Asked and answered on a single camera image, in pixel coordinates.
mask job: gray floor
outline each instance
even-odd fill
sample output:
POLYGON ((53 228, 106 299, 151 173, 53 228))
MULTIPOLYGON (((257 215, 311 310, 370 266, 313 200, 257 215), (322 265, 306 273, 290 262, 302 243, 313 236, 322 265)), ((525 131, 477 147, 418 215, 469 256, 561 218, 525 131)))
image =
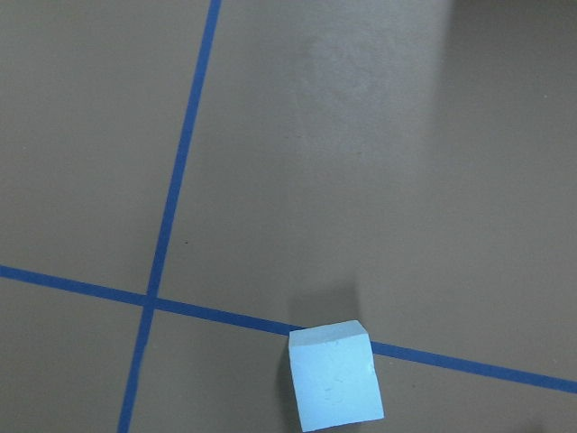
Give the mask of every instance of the gray floor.
MULTIPOLYGON (((206 1, 5 2, 0 264, 144 293, 206 1)), ((577 380, 577 4, 224 1, 160 296, 577 380)), ((0 279, 0 430, 115 431, 141 308, 0 279)), ((299 431, 283 336, 154 317, 132 432, 299 431)), ((362 432, 575 431, 376 356, 362 432)))

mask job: cube top face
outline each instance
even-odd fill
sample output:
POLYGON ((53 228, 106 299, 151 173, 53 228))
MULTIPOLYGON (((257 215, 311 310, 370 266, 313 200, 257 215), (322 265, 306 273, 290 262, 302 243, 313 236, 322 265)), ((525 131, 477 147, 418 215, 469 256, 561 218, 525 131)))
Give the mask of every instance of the cube top face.
POLYGON ((371 341, 358 321, 293 331, 288 350, 303 431, 384 418, 371 341))
POLYGON ((367 331, 358 320, 335 323, 333 325, 323 325, 321 327, 310 327, 292 331, 289 336, 288 345, 317 345, 349 336, 366 335, 367 331))

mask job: foam block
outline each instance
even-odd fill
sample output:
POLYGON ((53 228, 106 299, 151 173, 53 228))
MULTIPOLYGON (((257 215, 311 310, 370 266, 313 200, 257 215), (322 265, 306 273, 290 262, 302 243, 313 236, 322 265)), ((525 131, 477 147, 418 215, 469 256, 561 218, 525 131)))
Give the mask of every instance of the foam block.
POLYGON ((384 418, 371 341, 357 320, 292 331, 288 354, 303 431, 384 418))

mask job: painted concrete floor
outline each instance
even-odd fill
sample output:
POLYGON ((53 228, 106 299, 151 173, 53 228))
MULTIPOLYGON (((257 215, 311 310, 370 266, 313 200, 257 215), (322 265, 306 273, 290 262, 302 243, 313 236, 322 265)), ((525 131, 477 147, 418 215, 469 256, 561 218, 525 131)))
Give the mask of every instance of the painted concrete floor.
POLYGON ((358 318, 327 431, 574 432, 576 22, 4 2, 0 431, 300 431, 286 334, 358 318))

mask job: blue tape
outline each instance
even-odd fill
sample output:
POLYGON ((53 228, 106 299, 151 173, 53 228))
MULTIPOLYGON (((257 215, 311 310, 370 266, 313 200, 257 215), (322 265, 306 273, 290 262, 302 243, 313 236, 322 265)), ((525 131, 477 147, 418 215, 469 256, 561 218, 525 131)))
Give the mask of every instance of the blue tape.
POLYGON ((206 14, 205 31, 200 44, 197 67, 188 96, 187 112, 185 113, 182 130, 180 132, 179 147, 172 169, 169 193, 162 214, 162 222, 160 223, 159 237, 156 243, 156 250, 154 251, 148 289, 146 290, 146 300, 144 301, 141 323, 139 325, 138 335, 136 336, 136 343, 134 344, 133 360, 124 391, 123 406, 118 419, 118 433, 126 433, 130 429, 136 392, 138 391, 138 378, 142 366, 142 359, 151 332, 151 324, 154 316, 154 301, 159 293, 160 281, 169 248, 170 234, 172 233, 172 225, 174 223, 182 180, 184 179, 184 171, 187 165, 192 133, 194 132, 197 120, 198 105, 200 104, 200 96, 205 82, 210 51, 215 37, 216 21, 218 19, 220 5, 221 0, 212 0, 206 14))
POLYGON ((44 273, 30 272, 23 269, 11 268, 0 265, 0 277, 28 282, 37 286, 50 287, 53 289, 71 291, 82 295, 94 296, 96 298, 116 300, 126 304, 143 305, 144 295, 132 293, 130 291, 111 289, 87 282, 68 280, 66 278, 54 277, 44 273))
POLYGON ((244 314, 230 313, 220 309, 208 309, 198 305, 185 304, 169 299, 156 299, 156 309, 168 311, 169 313, 181 314, 192 318, 203 318, 213 322, 225 323, 236 327, 248 327, 258 331, 270 332, 280 336, 288 336, 290 331, 304 329, 287 323, 275 322, 264 318, 254 318, 244 314))
MULTIPOLYGON (((146 340, 150 334, 152 316, 155 309, 169 313, 180 314, 182 316, 188 316, 191 318, 201 318, 204 320, 224 323, 236 327, 246 327, 249 329, 256 329, 258 331, 270 332, 280 336, 287 336, 290 331, 303 329, 303 327, 297 327, 295 325, 277 322, 274 320, 246 316, 244 314, 222 311, 220 309, 200 307, 198 305, 177 302, 175 300, 160 298, 150 299, 137 293, 109 289, 107 287, 96 286, 94 284, 67 280, 43 273, 24 271, 3 265, 0 265, 0 277, 9 280, 23 281, 31 284, 46 286, 53 289, 71 291, 74 293, 94 296, 97 298, 116 300, 128 304, 144 306, 144 309, 142 309, 143 314, 135 345, 133 364, 131 364, 131 372, 133 372, 136 379, 138 379, 138 372, 140 371, 142 356, 144 355, 144 348, 146 347, 146 340)), ((543 374, 523 372, 521 370, 499 367, 497 365, 478 363, 461 358, 454 358, 451 356, 438 355, 421 350, 409 349, 407 347, 401 347, 398 345, 388 345, 376 341, 371 342, 371 345, 372 351, 376 355, 388 356, 413 363, 432 365, 435 367, 446 368, 458 372, 477 374, 493 379, 500 379, 502 381, 523 383, 539 388, 577 394, 576 381, 570 381, 553 376, 546 376, 543 374)), ((127 384, 126 393, 135 396, 137 391, 137 383, 138 382, 135 380, 129 381, 127 384)), ((123 418, 123 420, 123 428, 128 428, 130 424, 130 418, 123 418)))
POLYGON ((540 388, 548 388, 550 390, 577 394, 577 382, 575 381, 568 381, 542 374, 522 372, 496 365, 477 363, 475 361, 467 361, 465 359, 453 358, 451 356, 431 354, 429 352, 408 349, 397 345, 387 345, 374 341, 371 342, 371 345, 372 352, 376 355, 383 355, 402 359, 403 361, 434 365, 436 367, 478 374, 480 376, 492 377, 503 381, 524 383, 527 385, 538 386, 540 388))

